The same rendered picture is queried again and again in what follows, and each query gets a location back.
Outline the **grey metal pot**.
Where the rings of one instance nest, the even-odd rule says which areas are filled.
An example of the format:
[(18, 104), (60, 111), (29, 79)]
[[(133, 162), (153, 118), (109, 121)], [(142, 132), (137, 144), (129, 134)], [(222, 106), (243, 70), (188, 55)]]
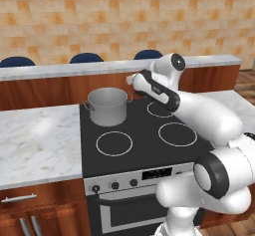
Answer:
[(130, 92), (107, 87), (91, 91), (83, 105), (90, 112), (90, 119), (99, 126), (116, 126), (127, 118), (127, 103), (133, 96)]

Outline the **blue stool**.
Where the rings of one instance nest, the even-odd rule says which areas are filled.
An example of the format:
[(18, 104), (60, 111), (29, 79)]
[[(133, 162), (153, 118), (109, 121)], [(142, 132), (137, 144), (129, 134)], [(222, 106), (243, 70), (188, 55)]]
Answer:
[(162, 53), (158, 50), (142, 50), (135, 56), (135, 60), (158, 59), (162, 57)]
[(9, 57), (0, 62), (0, 68), (28, 67), (34, 66), (35, 63), (26, 57)]
[(80, 53), (74, 56), (70, 63), (78, 64), (78, 63), (94, 63), (94, 62), (102, 62), (103, 59), (95, 53)]

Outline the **black hob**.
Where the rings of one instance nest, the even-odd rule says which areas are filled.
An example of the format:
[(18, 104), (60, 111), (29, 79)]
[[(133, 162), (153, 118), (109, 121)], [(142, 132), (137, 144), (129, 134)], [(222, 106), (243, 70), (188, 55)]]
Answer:
[(127, 105), (127, 119), (112, 127), (94, 124), (80, 106), (85, 178), (193, 162), (212, 150), (198, 131), (151, 99)]

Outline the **wooden bar counter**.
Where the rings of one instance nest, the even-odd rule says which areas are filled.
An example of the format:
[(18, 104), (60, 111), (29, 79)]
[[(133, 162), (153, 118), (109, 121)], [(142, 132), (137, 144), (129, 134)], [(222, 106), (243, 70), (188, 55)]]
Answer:
[[(187, 57), (185, 63), (179, 88), (192, 93), (232, 90), (241, 66), (232, 55)], [(0, 68), (0, 111), (79, 104), (102, 87), (131, 92), (126, 76), (149, 65), (131, 60)]]

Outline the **silver oven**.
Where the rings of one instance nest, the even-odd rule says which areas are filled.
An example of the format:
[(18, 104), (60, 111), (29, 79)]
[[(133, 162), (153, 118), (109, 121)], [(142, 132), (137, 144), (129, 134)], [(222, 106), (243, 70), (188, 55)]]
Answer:
[[(192, 170), (192, 162), (184, 164), (176, 164), (171, 166), (158, 167), (154, 169), (144, 169), (137, 171), (129, 171), (98, 177), (85, 178), (86, 197), (98, 195), (99, 198), (114, 200), (140, 195), (148, 195), (155, 193), (156, 184), (167, 176), (190, 172)], [(137, 180), (137, 186), (130, 186), (132, 179)], [(117, 190), (111, 189), (112, 182), (118, 182), (120, 187)], [(91, 190), (93, 185), (98, 185), (101, 189), (98, 193)]]

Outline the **black glass oven door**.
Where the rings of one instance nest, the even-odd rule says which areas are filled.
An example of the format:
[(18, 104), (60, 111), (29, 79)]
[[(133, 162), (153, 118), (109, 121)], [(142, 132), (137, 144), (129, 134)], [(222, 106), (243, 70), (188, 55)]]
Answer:
[(108, 206), (98, 195), (86, 199), (92, 236), (152, 236), (167, 214), (155, 197)]

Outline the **wooden drawer front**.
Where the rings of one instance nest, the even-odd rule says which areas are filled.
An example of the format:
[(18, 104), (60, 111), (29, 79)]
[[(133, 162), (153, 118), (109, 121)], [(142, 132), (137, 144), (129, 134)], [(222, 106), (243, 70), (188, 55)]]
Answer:
[[(19, 202), (1, 203), (1, 200), (6, 197), (30, 195), (32, 193), (37, 194), (37, 197)], [(17, 187), (0, 190), (0, 212), (10, 209), (64, 203), (65, 201), (84, 201), (85, 199), (84, 180), (82, 178)]]

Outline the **wooden cupboard door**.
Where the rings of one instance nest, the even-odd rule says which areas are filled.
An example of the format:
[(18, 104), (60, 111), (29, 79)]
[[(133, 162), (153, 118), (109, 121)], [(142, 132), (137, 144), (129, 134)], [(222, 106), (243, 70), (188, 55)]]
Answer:
[(36, 216), (43, 236), (91, 236), (85, 201), (30, 211)]
[(0, 216), (0, 236), (25, 236), (23, 233), (19, 214), (8, 214)]

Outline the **wooden base cupboard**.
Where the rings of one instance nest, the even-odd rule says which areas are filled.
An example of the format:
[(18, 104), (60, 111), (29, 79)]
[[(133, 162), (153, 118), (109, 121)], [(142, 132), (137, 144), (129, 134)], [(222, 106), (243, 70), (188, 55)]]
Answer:
[(250, 185), (249, 189), (251, 192), (252, 201), (247, 211), (242, 214), (221, 214), (206, 210), (200, 228), (204, 229), (241, 220), (247, 220), (252, 213), (255, 213), (255, 183)]

